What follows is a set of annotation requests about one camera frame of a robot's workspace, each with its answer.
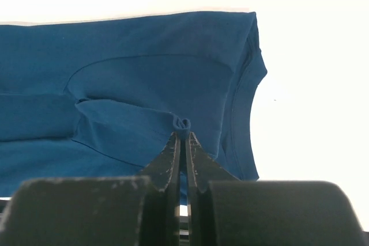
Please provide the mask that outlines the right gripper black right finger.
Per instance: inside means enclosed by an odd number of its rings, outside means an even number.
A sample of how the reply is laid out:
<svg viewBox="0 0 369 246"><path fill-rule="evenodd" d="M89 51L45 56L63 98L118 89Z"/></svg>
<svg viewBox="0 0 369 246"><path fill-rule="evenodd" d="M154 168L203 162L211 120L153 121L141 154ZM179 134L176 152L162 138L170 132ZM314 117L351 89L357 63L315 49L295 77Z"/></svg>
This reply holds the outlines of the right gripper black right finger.
<svg viewBox="0 0 369 246"><path fill-rule="evenodd" d="M326 181L241 181L186 140L191 245L366 245L348 197Z"/></svg>

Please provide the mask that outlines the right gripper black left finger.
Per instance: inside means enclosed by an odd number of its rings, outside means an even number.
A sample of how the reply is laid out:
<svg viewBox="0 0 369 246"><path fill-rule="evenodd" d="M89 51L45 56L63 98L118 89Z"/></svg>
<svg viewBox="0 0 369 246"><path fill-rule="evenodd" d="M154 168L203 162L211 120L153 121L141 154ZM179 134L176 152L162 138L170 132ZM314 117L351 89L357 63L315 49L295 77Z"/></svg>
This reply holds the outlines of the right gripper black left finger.
<svg viewBox="0 0 369 246"><path fill-rule="evenodd" d="M1 219L2 245L178 245L180 139L129 177L24 182Z"/></svg>

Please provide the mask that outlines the dark blue printed t-shirt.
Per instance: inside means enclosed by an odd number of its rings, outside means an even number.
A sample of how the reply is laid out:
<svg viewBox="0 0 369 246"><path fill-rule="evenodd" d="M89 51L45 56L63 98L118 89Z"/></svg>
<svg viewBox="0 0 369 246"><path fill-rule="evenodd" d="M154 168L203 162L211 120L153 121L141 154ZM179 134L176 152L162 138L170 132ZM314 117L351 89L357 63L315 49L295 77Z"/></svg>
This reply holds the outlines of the dark blue printed t-shirt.
<svg viewBox="0 0 369 246"><path fill-rule="evenodd" d="M44 177L131 176L194 133L240 180L266 75L254 12L1 26L1 196Z"/></svg>

